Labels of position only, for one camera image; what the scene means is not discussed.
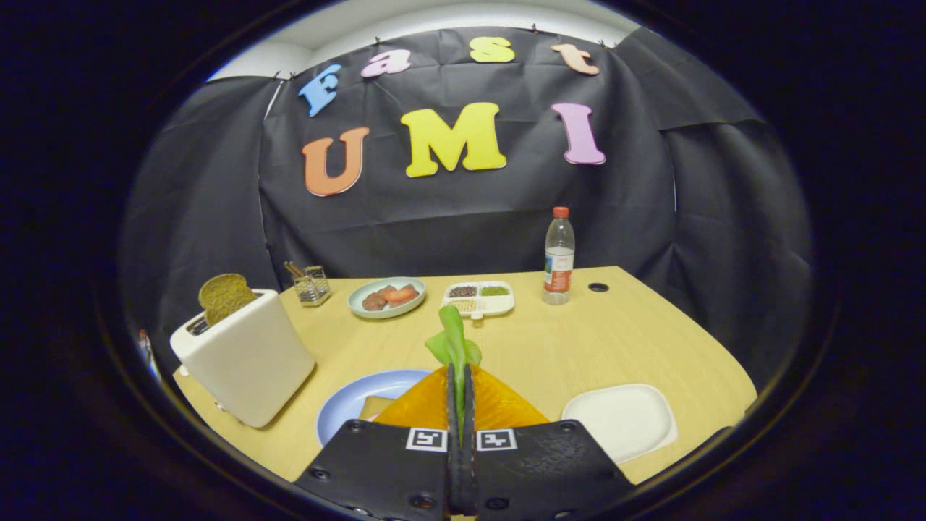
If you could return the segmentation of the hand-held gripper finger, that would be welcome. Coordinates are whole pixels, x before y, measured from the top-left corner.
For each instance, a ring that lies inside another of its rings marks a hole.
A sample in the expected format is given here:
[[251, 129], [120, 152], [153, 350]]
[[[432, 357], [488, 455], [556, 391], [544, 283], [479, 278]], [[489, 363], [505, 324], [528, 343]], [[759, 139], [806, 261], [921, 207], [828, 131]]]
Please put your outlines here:
[[575, 420], [478, 430], [472, 366], [463, 386], [463, 514], [477, 520], [583, 520], [635, 485]]
[[358, 520], [449, 520], [459, 511], [461, 446], [454, 366], [444, 429], [344, 422], [294, 482], [334, 514]]

